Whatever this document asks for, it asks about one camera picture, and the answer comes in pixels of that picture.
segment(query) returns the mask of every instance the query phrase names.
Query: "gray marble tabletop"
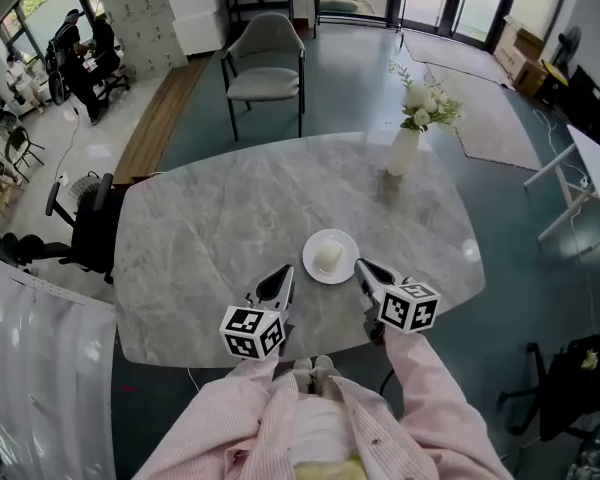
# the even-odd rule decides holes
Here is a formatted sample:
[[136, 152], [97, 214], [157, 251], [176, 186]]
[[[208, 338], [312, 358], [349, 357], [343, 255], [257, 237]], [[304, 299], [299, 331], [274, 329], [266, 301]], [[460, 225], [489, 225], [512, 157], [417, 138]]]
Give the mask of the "gray marble tabletop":
[[425, 140], [408, 176], [384, 170], [394, 132], [287, 140], [180, 167], [132, 187], [115, 252], [120, 339], [131, 361], [223, 367], [218, 329], [247, 285], [296, 267], [284, 360], [368, 341], [369, 307], [354, 278], [327, 286], [302, 266], [316, 231], [338, 228], [363, 257], [425, 281], [447, 311], [484, 288], [471, 222]]

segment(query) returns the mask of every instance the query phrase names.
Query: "white desk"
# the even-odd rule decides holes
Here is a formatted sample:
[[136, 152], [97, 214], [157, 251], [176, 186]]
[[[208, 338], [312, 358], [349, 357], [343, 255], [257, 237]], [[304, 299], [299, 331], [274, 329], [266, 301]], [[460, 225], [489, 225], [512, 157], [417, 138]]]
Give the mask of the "white desk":
[[[565, 193], [565, 197], [567, 199], [567, 209], [560, 215], [547, 229], [545, 229], [540, 235], [538, 235], [538, 241], [542, 242], [545, 238], [547, 238], [551, 233], [553, 233], [556, 228], [562, 224], [565, 220], [569, 219], [572, 215], [574, 215], [578, 209], [587, 201], [587, 199], [593, 194], [594, 190], [597, 194], [597, 197], [600, 199], [600, 146], [587, 137], [584, 133], [579, 130], [576, 130], [573, 126], [567, 126], [571, 137], [573, 138], [573, 144], [565, 149], [562, 153], [556, 156], [551, 162], [549, 162], [541, 171], [534, 174], [531, 178], [529, 178], [524, 183], [524, 188], [528, 189], [529, 185], [540, 179], [542, 176], [547, 174], [551, 170], [556, 170], [556, 174], [558, 175], [558, 179], [560, 181], [560, 185], [563, 193]], [[560, 170], [560, 163], [562, 163], [573, 151], [578, 150], [580, 154], [580, 158], [582, 158], [582, 162], [584, 163], [587, 172], [589, 173], [590, 183], [589, 186], [581, 192], [581, 194], [576, 197], [575, 200], [571, 200], [571, 195], [569, 193], [569, 187], [564, 180], [564, 176], [562, 175], [562, 171]], [[600, 240], [596, 242], [595, 245], [590, 247], [589, 249], [595, 248], [600, 244]]]

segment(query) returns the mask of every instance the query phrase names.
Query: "pink sleeve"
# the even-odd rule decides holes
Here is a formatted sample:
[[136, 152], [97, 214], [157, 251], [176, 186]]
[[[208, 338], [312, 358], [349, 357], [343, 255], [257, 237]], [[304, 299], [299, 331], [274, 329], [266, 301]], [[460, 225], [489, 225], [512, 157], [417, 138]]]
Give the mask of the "pink sleeve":
[[449, 371], [421, 334], [387, 326], [387, 355], [402, 385], [401, 424], [436, 463], [441, 480], [511, 479]]
[[278, 354], [243, 361], [206, 384], [160, 441], [134, 480], [220, 480], [230, 447], [255, 437], [268, 401]]

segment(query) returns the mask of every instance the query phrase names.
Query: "white floor tile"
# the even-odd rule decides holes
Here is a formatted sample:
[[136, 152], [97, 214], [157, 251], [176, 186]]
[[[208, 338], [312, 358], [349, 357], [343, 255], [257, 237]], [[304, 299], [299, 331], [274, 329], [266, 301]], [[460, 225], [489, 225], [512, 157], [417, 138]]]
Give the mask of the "white floor tile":
[[[10, 231], [18, 238], [35, 234], [45, 242], [70, 244], [71, 227], [55, 213], [51, 217], [45, 215], [49, 191], [57, 179], [56, 171], [58, 177], [65, 173], [70, 184], [89, 171], [99, 176], [113, 173], [163, 79], [157, 77], [139, 81], [130, 91], [118, 91], [117, 95], [112, 95], [109, 112], [97, 126], [91, 126], [86, 108], [74, 97], [71, 102], [78, 109], [79, 116], [71, 102], [60, 107], [52, 105], [43, 115], [34, 113], [26, 116], [23, 123], [31, 141], [45, 148], [39, 152], [34, 148], [44, 166], [29, 156], [27, 161], [31, 167], [21, 164], [21, 171], [30, 183], [23, 183], [24, 194], [19, 198], [15, 196], [7, 209], [11, 221], [7, 222], [0, 216], [0, 234]], [[66, 199], [67, 191], [68, 186], [61, 187], [59, 202]], [[75, 265], [60, 265], [55, 259], [37, 261], [34, 267], [42, 279], [83, 295], [112, 301], [113, 291], [104, 283], [101, 274], [85, 273]]]

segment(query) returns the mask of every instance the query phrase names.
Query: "pink striped shirt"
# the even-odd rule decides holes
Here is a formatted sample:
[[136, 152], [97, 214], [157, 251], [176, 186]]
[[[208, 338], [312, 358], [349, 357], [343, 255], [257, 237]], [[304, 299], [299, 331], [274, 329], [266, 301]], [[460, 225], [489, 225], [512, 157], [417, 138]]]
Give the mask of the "pink striped shirt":
[[[361, 457], [396, 480], [507, 479], [486, 425], [426, 338], [387, 328], [387, 355], [403, 388], [398, 421], [377, 393], [343, 377], [339, 387]], [[291, 372], [273, 379], [278, 356], [243, 361], [206, 384], [135, 479], [294, 478], [287, 458], [298, 400]]]

